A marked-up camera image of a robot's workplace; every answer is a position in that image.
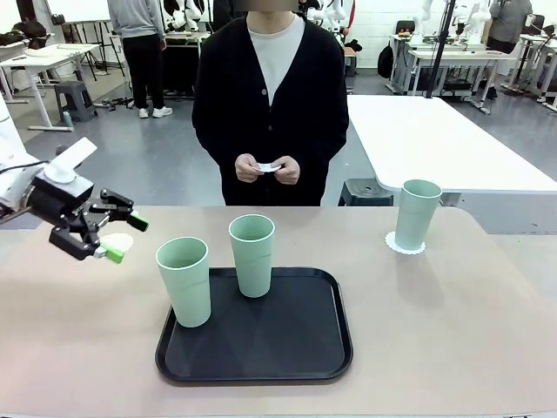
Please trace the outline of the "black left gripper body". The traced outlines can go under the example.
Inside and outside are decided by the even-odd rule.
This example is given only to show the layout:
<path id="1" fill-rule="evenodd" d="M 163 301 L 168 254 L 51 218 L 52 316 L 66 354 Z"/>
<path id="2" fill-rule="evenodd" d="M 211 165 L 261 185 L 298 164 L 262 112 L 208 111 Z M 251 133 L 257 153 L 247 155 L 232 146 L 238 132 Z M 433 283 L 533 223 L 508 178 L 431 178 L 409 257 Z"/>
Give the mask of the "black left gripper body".
<path id="1" fill-rule="evenodd" d="M 25 203 L 31 214 L 58 226 L 88 201 L 93 189 L 94 184 L 79 175 L 68 184 L 60 184 L 40 172 L 30 183 Z"/>

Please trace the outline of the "person's right hand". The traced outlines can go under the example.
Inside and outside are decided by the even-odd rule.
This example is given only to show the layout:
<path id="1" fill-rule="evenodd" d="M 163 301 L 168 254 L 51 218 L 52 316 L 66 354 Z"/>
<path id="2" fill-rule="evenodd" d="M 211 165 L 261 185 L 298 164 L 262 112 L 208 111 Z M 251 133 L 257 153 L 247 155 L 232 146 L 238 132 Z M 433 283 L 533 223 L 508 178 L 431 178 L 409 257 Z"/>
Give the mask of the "person's right hand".
<path id="1" fill-rule="evenodd" d="M 241 154 L 235 162 L 236 175 L 239 181 L 253 183 L 264 173 L 260 171 L 260 166 L 256 159 L 249 153 Z"/>

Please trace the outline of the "person's left hand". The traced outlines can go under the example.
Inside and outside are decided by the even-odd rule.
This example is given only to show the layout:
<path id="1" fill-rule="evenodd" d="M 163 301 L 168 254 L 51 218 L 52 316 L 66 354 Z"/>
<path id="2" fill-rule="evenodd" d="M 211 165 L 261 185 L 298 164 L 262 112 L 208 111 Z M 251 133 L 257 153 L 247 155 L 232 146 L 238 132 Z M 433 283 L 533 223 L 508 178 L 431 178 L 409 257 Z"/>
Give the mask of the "person's left hand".
<path id="1" fill-rule="evenodd" d="M 274 173 L 276 180 L 283 185 L 296 185 L 299 181 L 299 163 L 290 156 L 284 156 L 272 163 L 277 171 Z"/>

